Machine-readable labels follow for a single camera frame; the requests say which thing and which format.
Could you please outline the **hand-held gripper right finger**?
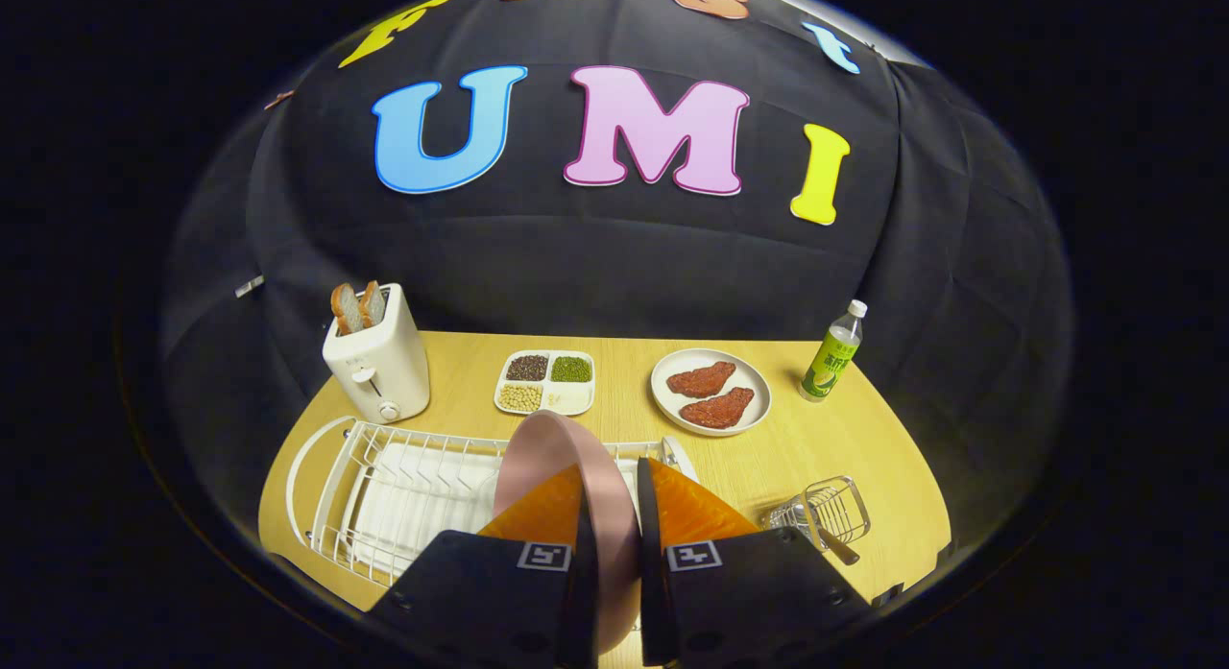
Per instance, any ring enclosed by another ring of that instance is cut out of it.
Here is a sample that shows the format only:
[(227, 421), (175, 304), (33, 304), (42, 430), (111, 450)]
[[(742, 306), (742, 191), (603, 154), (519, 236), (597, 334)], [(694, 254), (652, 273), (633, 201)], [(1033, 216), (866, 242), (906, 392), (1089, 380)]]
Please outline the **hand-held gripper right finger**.
[(798, 529), (760, 530), (658, 459), (635, 482), (646, 665), (799, 668), (873, 615)]

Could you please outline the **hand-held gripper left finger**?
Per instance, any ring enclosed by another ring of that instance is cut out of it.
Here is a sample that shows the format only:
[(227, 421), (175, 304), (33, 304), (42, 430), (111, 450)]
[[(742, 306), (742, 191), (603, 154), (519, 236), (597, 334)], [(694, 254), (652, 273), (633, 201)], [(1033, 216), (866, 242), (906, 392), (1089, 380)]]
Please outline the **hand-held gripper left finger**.
[(594, 668), (597, 574), (571, 465), (479, 532), (438, 534), (367, 619), (413, 668)]

